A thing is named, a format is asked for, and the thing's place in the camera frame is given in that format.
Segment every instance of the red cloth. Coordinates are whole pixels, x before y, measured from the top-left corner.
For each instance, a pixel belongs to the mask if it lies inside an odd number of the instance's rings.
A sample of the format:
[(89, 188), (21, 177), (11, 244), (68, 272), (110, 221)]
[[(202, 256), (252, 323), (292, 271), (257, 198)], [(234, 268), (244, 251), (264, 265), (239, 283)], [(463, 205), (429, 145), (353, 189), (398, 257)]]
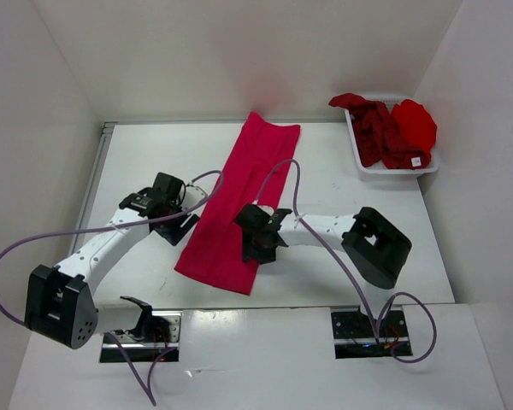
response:
[(435, 145), (437, 125), (431, 115), (418, 102), (404, 100), (395, 104), (392, 117), (397, 123), (401, 137), (410, 145), (416, 146), (431, 161), (431, 148)]
[(379, 160), (390, 169), (428, 166), (428, 156), (401, 137), (395, 120), (383, 102), (367, 101), (348, 93), (336, 96), (328, 105), (345, 108), (353, 115), (351, 124), (364, 167), (370, 167)]
[[(250, 113), (228, 157), (224, 184), (209, 201), (175, 266), (177, 272), (216, 288), (249, 295), (258, 263), (241, 259), (242, 232), (233, 223), (241, 208), (255, 200), (271, 169), (292, 158), (300, 126), (276, 126)], [(276, 208), (289, 166), (269, 180), (259, 203)]]

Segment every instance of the red fabric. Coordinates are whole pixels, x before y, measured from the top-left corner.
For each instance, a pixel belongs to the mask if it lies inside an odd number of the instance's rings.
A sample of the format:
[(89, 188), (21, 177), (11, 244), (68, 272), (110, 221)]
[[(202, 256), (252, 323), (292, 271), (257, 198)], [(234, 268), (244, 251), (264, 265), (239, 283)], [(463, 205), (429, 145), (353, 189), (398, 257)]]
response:
[[(367, 101), (361, 96), (348, 93), (336, 96), (328, 105), (345, 108), (353, 115), (351, 124), (364, 167), (370, 167), (379, 160), (390, 169), (428, 166), (430, 158), (401, 137), (395, 120), (383, 102)], [(420, 166), (413, 167), (415, 158), (420, 158)]]
[[(275, 126), (250, 113), (228, 157), (221, 190), (206, 205), (201, 220), (175, 266), (177, 272), (216, 288), (249, 295), (258, 263), (241, 259), (241, 228), (233, 223), (241, 208), (255, 200), (271, 169), (292, 158), (300, 126)], [(289, 166), (269, 180), (259, 203), (276, 208)]]
[(418, 102), (404, 100), (401, 104), (395, 104), (392, 117), (401, 137), (408, 144), (421, 149), (428, 161), (431, 161), (431, 148), (435, 145), (437, 125), (426, 109)]

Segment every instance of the white basket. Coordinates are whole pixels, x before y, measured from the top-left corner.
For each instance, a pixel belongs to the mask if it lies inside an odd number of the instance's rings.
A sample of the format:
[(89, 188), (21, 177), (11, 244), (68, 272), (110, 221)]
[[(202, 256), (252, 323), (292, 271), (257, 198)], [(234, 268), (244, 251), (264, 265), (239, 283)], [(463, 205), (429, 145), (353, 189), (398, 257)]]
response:
[[(397, 95), (385, 95), (385, 94), (365, 94), (363, 95), (367, 100), (382, 101), (389, 111), (395, 104), (402, 102), (409, 98)], [(359, 179), (361, 180), (388, 180), (388, 179), (414, 179), (423, 175), (424, 173), (434, 173), (439, 169), (439, 154), (435, 147), (431, 150), (432, 160), (429, 162), (426, 168), (421, 169), (388, 169), (384, 165), (384, 162), (378, 161), (370, 167), (364, 167), (361, 163), (361, 157), (359, 156), (359, 149), (356, 143), (356, 135), (351, 126), (350, 112), (345, 109), (345, 120), (348, 123), (348, 132), (350, 134), (351, 147), (353, 148), (353, 155), (357, 164), (357, 172)]]

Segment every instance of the white table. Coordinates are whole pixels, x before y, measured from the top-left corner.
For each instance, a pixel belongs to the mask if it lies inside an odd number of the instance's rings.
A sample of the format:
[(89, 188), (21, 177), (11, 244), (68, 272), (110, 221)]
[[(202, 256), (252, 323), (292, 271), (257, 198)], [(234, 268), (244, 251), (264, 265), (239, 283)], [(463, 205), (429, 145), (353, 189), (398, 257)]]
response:
[[(179, 362), (154, 373), (158, 408), (503, 409), (469, 307), (429, 308), (439, 338), (415, 365), (387, 357), (335, 360), (324, 307), (186, 312)], [(431, 338), (427, 316), (416, 306), (404, 312), (420, 355)], [(127, 364), (97, 363), (100, 342), (93, 337), (70, 350), (32, 334), (9, 409), (152, 408)], [(146, 380), (149, 363), (137, 368)]]
[[(295, 158), (302, 167), (299, 208), (308, 214), (354, 214), (376, 208), (413, 243), (397, 289), (425, 303), (454, 302), (417, 181), (369, 184), (357, 179), (342, 123), (302, 123)], [(88, 226), (102, 226), (125, 196), (165, 172), (190, 180), (221, 169), (242, 123), (169, 123), (116, 126), (109, 141)], [(202, 181), (210, 191), (215, 178)], [(294, 168), (280, 205), (291, 208)], [(357, 305), (347, 277), (324, 249), (278, 249), (275, 263), (261, 266), (250, 296), (219, 290), (174, 270), (189, 236), (170, 246), (153, 233), (108, 274), (96, 302), (128, 294), (155, 308), (275, 308)], [(349, 267), (355, 269), (343, 255)]]

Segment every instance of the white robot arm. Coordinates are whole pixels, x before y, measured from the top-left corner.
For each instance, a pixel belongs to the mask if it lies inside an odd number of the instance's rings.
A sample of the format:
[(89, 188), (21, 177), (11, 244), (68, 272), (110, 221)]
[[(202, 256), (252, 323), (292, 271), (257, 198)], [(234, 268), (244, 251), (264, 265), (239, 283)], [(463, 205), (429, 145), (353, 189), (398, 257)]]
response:
[[(346, 252), (365, 279), (371, 309), (380, 311), (391, 295), (412, 243), (372, 208), (355, 215), (303, 215), (330, 248)], [(235, 222), (243, 231), (243, 258), (275, 261), (277, 247), (321, 246), (291, 209), (247, 204)]]
[(34, 269), (28, 283), (25, 326), (72, 349), (86, 344), (95, 333), (122, 329), (135, 338), (144, 338), (157, 327), (167, 331), (168, 324), (152, 316), (147, 303), (122, 296), (117, 303), (96, 306), (92, 296), (110, 269), (152, 231), (173, 246), (190, 231), (199, 220), (196, 215), (147, 223), (180, 212), (185, 196), (183, 181), (159, 173), (151, 188), (120, 203), (107, 224), (110, 231), (98, 233), (54, 267), (40, 265)]

